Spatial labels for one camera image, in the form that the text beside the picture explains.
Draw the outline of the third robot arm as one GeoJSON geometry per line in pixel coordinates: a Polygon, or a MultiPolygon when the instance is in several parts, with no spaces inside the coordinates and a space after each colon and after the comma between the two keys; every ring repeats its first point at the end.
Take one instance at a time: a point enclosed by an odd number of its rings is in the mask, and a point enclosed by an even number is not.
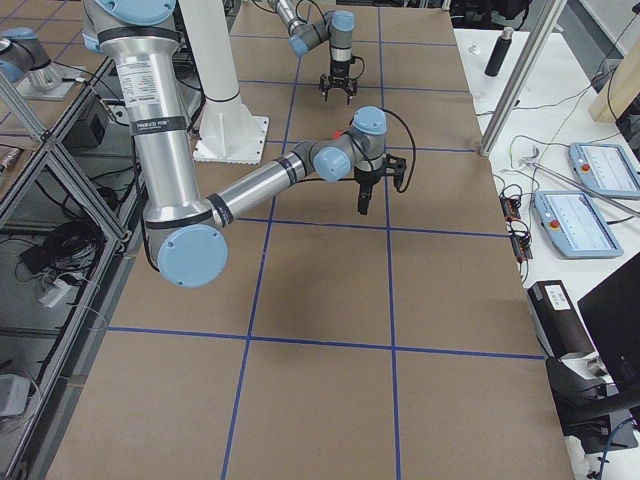
{"type": "MultiPolygon", "coordinates": [[[[147,36],[171,36],[177,31],[168,22],[141,23],[125,21],[123,28],[130,30],[134,35],[147,36]]],[[[206,22],[193,28],[185,28],[186,35],[190,37],[193,47],[218,46],[215,51],[220,56],[218,66],[223,76],[216,81],[216,87],[224,85],[229,87],[226,95],[212,96],[210,89],[205,86],[202,96],[209,102],[227,103],[240,97],[239,86],[232,84],[231,74],[235,71],[232,65],[233,56],[223,50],[230,47],[229,34],[226,25],[206,22]]],[[[303,56],[329,38],[328,29],[321,24],[298,25],[290,38],[294,53],[303,56]]],[[[29,28],[13,28],[1,33],[1,71],[6,78],[15,83],[25,76],[46,70],[52,64],[43,47],[41,47],[37,35],[29,28]]]]}

